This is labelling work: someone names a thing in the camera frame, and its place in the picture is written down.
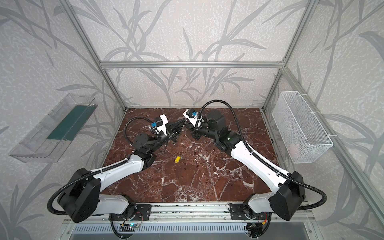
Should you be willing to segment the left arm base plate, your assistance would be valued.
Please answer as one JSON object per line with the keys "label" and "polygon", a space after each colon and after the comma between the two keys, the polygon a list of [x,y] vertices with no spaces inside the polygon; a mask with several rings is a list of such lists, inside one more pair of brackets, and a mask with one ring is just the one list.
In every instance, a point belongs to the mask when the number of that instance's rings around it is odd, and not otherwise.
{"label": "left arm base plate", "polygon": [[128,221],[148,221],[150,218],[151,210],[152,205],[149,204],[131,204],[122,213],[122,218]]}

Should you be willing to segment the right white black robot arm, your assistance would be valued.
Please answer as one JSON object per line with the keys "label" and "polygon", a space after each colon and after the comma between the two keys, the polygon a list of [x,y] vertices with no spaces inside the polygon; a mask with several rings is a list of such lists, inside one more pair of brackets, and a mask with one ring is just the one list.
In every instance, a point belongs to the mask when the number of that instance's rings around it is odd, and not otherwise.
{"label": "right white black robot arm", "polygon": [[202,136],[214,140],[222,152],[247,166],[269,187],[270,192],[250,195],[243,202],[247,218],[254,219],[260,213],[275,213],[283,220],[291,220],[305,199],[303,187],[282,177],[288,171],[276,166],[254,149],[247,149],[238,133],[229,130],[225,117],[213,110],[206,117],[198,119],[194,109],[183,113],[186,127],[199,140]]}

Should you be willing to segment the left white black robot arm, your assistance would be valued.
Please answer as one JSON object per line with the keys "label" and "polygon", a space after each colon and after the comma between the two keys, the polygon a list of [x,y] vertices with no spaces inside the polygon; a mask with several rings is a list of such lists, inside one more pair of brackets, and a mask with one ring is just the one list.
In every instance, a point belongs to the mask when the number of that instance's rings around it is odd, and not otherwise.
{"label": "left white black robot arm", "polygon": [[173,123],[158,120],[152,123],[150,130],[153,135],[138,134],[132,142],[135,150],[131,155],[100,169],[77,170],[70,181],[51,196],[47,209],[55,215],[69,216],[75,223],[105,214],[124,219],[132,218],[137,209],[131,198],[124,194],[105,195],[103,190],[149,168],[157,158],[155,152],[169,141],[177,142],[184,125],[185,120]]}

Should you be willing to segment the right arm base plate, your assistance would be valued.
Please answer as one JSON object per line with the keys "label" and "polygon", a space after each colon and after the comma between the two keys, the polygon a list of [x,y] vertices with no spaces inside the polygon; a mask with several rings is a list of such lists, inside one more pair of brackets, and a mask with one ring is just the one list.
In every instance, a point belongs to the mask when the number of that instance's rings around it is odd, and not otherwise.
{"label": "right arm base plate", "polygon": [[257,214],[248,206],[243,204],[228,204],[231,220],[254,220]]}

